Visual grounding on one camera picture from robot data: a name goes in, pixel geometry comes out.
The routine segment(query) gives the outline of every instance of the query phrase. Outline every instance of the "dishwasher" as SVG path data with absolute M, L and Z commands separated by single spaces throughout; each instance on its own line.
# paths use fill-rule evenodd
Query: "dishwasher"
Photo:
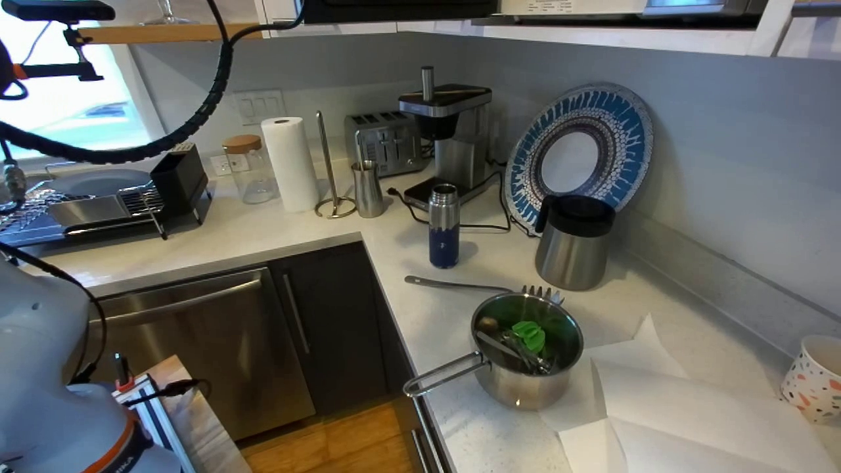
M 231 434 L 247 440 L 314 412 L 271 273 L 249 269 L 99 299 L 104 358 L 120 351 L 134 374 L 179 355 Z M 99 344 L 92 321 L 88 350 Z M 95 380 L 113 380 L 101 359 Z

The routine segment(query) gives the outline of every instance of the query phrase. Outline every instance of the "white wall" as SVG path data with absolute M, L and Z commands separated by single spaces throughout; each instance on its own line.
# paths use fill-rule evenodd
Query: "white wall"
M 137 49 L 164 123 L 203 98 L 210 45 Z M 231 91 L 280 89 L 285 112 L 393 108 L 433 64 L 439 81 L 494 89 L 498 157 L 557 95 L 631 86 L 655 116 L 655 166 L 632 207 L 796 298 L 841 316 L 841 64 L 526 45 L 448 37 L 252 43 Z M 221 111 L 208 148 L 237 127 Z

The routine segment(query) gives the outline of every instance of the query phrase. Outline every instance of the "floor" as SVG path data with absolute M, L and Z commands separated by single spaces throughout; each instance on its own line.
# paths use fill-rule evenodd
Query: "floor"
M 411 473 L 408 434 L 390 403 L 308 422 L 242 446 L 255 473 Z

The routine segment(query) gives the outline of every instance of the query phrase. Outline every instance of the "saucepan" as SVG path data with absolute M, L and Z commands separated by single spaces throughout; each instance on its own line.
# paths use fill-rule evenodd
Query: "saucepan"
M 538 411 L 561 396 L 570 367 L 582 351 L 582 333 L 573 313 L 534 295 L 482 299 L 471 317 L 471 333 L 473 351 L 409 379 L 401 392 L 423 396 L 451 379 L 476 374 L 502 404 Z

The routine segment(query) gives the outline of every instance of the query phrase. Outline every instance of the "backsplash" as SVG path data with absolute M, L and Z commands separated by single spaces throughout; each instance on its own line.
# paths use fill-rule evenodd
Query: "backsplash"
M 150 45 L 134 56 L 162 123 L 179 127 L 204 98 L 216 48 Z M 674 279 L 783 351 L 806 330 L 841 330 L 841 64 L 425 35 L 243 43 L 231 98 L 196 135 L 199 150 L 243 127 L 237 91 L 274 91 L 277 112 L 304 116 L 310 140 L 323 111 L 341 140 L 344 112 L 393 108 L 425 64 L 439 85 L 494 89 L 502 161 L 564 89 L 632 89 L 655 116 L 655 161 L 628 204 L 631 249 L 683 271 Z M 744 279 L 719 279 L 708 254 Z

